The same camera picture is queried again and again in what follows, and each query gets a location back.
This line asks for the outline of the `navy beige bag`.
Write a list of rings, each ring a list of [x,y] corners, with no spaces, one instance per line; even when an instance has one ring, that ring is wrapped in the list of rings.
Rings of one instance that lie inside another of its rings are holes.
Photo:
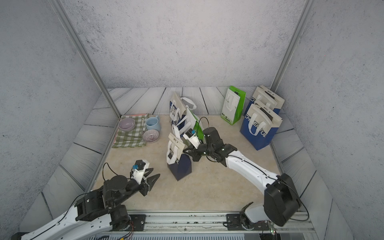
[[[192,173],[192,162],[190,156],[184,154],[186,148],[184,142],[172,133],[169,133],[167,147],[167,166],[177,181],[180,181]]]

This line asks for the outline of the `green white bag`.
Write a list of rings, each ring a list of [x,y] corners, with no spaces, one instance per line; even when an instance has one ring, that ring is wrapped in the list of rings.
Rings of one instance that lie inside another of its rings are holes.
[[[184,133],[188,130],[195,131],[199,140],[204,140],[203,126],[199,122],[199,118],[190,110],[186,110],[186,114],[178,120],[176,123],[172,123],[172,132],[173,134],[181,139]]]
[[[221,117],[230,125],[234,125],[242,116],[246,92],[234,86],[227,89]]]

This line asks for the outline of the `blue beige takeout bag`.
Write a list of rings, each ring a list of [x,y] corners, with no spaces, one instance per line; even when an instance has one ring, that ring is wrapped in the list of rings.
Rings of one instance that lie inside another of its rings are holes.
[[[266,105],[270,110],[272,110],[276,114],[279,114],[285,102],[285,99],[283,99],[264,85],[260,85],[256,88],[254,94],[252,95],[250,102],[244,110],[244,114],[248,111],[251,104],[254,104],[256,100],[261,101],[264,105]]]

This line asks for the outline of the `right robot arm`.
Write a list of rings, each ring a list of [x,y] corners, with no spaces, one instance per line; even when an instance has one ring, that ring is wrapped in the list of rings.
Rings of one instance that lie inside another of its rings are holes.
[[[183,150],[184,154],[198,162],[202,156],[234,170],[256,186],[264,195],[262,204],[251,202],[240,211],[239,225],[252,230],[255,224],[271,221],[283,227],[300,209],[302,202],[293,183],[287,174],[278,175],[270,172],[242,154],[231,144],[225,144],[214,127],[203,130],[204,138],[199,140],[197,132],[188,130],[183,138],[190,145]]]

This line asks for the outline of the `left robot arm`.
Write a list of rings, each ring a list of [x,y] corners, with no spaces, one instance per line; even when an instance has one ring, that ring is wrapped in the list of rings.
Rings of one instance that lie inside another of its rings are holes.
[[[85,240],[107,231],[126,231],[130,237],[144,226],[144,215],[131,217],[123,202],[136,193],[146,196],[161,176],[149,169],[133,169],[128,179],[116,175],[97,190],[78,196],[69,209],[30,233],[15,233],[13,240]]]

